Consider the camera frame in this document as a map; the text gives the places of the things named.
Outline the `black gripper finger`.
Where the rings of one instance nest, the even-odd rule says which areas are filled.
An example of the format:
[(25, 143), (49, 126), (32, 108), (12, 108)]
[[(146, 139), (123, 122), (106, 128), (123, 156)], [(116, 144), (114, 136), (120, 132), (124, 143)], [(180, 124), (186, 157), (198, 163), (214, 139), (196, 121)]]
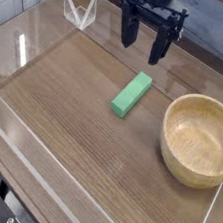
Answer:
[(136, 16), (136, 8), (130, 4), (123, 4), (123, 11), (121, 17), (121, 41), (124, 48), (129, 47), (137, 39), (137, 32), (139, 29), (139, 19)]
[(151, 47), (151, 53), (148, 60), (149, 65), (155, 65), (161, 58), (165, 57), (174, 35), (174, 27), (171, 25), (163, 24), (158, 28), (156, 40), (153, 42), (153, 46)]

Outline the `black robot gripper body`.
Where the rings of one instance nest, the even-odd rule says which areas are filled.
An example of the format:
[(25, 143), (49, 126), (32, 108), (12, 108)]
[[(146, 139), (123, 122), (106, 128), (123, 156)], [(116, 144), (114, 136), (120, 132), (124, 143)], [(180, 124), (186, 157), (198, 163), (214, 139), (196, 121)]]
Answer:
[(174, 40), (181, 38), (189, 12), (179, 0), (121, 0), (121, 3), (129, 20), (139, 19), (158, 27), (167, 24), (174, 31)]

